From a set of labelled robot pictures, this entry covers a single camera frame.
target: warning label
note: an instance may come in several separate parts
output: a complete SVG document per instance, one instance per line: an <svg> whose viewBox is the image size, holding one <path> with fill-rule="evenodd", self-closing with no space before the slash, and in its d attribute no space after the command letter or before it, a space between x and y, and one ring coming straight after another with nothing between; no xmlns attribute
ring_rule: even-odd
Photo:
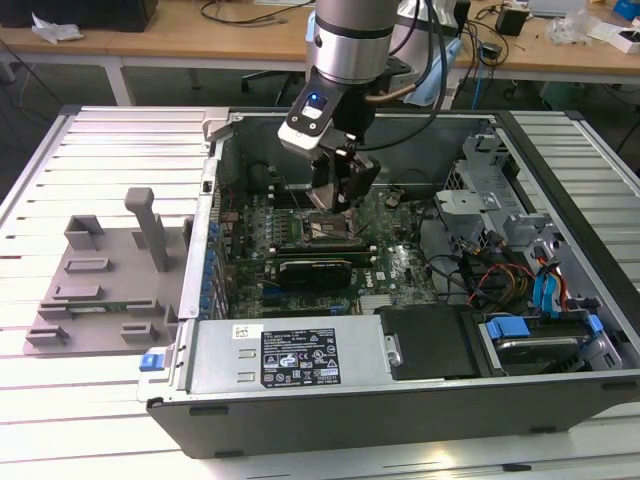
<svg viewBox="0 0 640 480"><path fill-rule="evenodd" d="M266 388L340 383L335 330L262 332L261 373Z"/></svg>

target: blue latch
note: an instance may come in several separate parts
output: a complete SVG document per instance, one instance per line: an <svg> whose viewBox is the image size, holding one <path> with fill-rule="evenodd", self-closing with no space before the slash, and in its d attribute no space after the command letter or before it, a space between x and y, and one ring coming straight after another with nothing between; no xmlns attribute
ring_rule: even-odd
<svg viewBox="0 0 640 480"><path fill-rule="evenodd" d="M485 325L492 340L505 337L528 337L531 335L524 317L494 317Z"/></svg>
<svg viewBox="0 0 640 480"><path fill-rule="evenodd" d="M591 327L591 330L593 331L594 335L604 331L602 322L600 321L600 318L598 318L597 315L589 315L589 317L587 318L587 322L589 323L589 326Z"/></svg>
<svg viewBox="0 0 640 480"><path fill-rule="evenodd" d="M164 354L145 353L140 359L141 372L160 372L164 370Z"/></svg>

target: green circuit board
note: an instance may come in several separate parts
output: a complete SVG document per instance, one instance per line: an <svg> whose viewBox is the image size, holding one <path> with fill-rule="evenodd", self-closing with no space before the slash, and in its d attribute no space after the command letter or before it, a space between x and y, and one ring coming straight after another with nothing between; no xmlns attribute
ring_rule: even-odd
<svg viewBox="0 0 640 480"><path fill-rule="evenodd" d="M415 241L420 205L396 200L391 190L376 189L335 215L254 195L221 213L228 317L358 315L436 301ZM279 271L291 262L348 264L351 278L339 289L283 288Z"/></svg>

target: gray floor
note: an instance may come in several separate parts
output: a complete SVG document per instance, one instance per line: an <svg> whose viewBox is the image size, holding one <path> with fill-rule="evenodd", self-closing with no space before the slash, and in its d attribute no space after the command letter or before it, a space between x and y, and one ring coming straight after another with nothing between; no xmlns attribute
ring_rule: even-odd
<svg viewBox="0 0 640 480"><path fill-rule="evenodd" d="M32 113L13 105L35 110L49 119L55 118L56 102L33 77L25 87L26 69L14 65L17 80L0 88L0 199L4 198L33 151L47 131L44 122ZM39 65L36 73L66 104L114 105L104 71L88 66ZM183 69L130 68L127 76L139 105L233 105L272 106L284 77L262 79L251 84L249 93L240 92L240 77L248 72L201 70L202 88L192 90L189 75ZM511 82L494 81L481 97L481 109L542 110L549 107L538 94L542 85L521 83L511 100L503 93ZM300 87L293 87L284 99L290 105ZM468 82L454 103L456 109L469 109L474 85ZM640 92L612 93L600 85L582 86L570 92L554 89L549 99L557 109L580 111L600 135L614 148L629 128L640 118L634 104L640 104ZM623 90L634 90L623 87ZM633 168L640 168L640 130L626 144L623 159Z"/></svg>

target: motherboard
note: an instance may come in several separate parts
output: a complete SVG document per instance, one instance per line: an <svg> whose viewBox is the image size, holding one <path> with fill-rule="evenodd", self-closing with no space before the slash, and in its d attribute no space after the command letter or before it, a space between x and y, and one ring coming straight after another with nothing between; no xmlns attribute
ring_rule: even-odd
<svg viewBox="0 0 640 480"><path fill-rule="evenodd" d="M374 189L357 207L332 214L314 209L303 192L223 190L207 252L221 273L217 288L203 291L201 318L360 315L434 302L416 241L424 205L400 199L393 189ZM207 295L220 290L225 305L216 312L220 302Z"/></svg>

